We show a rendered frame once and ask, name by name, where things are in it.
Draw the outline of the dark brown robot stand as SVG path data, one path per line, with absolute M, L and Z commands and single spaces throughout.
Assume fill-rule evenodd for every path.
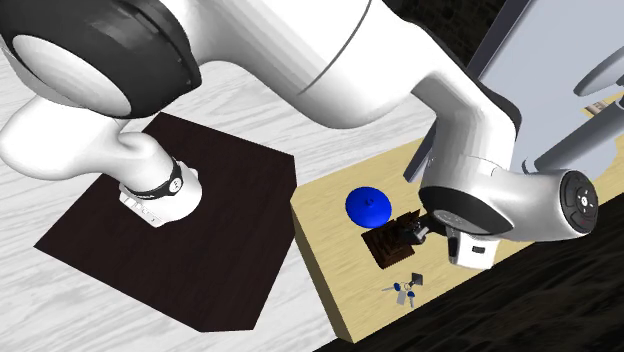
M 254 328 L 295 234 L 293 157 L 164 113 L 146 131 L 198 171 L 198 207 L 152 227 L 101 176 L 37 248 L 197 331 Z

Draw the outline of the dark brown stepped block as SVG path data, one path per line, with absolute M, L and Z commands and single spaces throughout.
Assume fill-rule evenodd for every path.
M 361 235 L 373 259 L 381 269 L 386 269 L 415 253 L 413 247 L 424 243 L 419 237 L 422 230 L 420 211 L 407 212 L 385 225 Z

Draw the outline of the blue round dome lid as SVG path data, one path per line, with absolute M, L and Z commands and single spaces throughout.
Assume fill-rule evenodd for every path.
M 392 214 L 392 205 L 381 190 L 363 186 L 353 189 L 347 195 L 345 211 L 353 223 L 372 229 L 388 222 Z

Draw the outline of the light wooden table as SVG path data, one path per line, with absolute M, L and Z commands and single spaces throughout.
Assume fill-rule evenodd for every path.
M 450 264 L 447 241 L 437 234 L 414 255 L 381 269 L 361 237 L 363 228 L 346 214 L 346 197 L 360 186 L 383 191 L 394 216 L 420 208 L 418 185 L 403 177 L 419 144 L 414 140 L 309 182 L 291 198 L 298 248 L 336 336 L 345 341 L 370 336 L 477 274 Z M 382 292 L 410 281 L 412 273 L 423 275 L 423 285 L 413 289 L 414 309 L 408 302 L 398 305 L 395 292 Z

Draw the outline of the blue and grey key bunch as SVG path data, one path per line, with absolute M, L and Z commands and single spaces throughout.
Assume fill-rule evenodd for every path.
M 395 292 L 396 303 L 398 305 L 404 305 L 409 303 L 411 309 L 415 308 L 414 298 L 415 293 L 413 291 L 415 286 L 423 285 L 423 275 L 419 273 L 412 273 L 411 280 L 407 282 L 395 282 L 390 287 L 382 289 L 382 292 Z

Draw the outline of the grey framed flat panel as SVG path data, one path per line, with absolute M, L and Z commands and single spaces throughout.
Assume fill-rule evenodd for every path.
M 513 0 L 524 10 L 482 74 L 425 27 L 404 21 L 413 94 L 436 121 L 404 173 L 428 183 L 466 177 L 470 161 L 526 179 L 582 171 L 597 180 L 624 134 L 624 98 L 594 117 L 577 111 L 600 90 L 624 88 L 624 0 Z

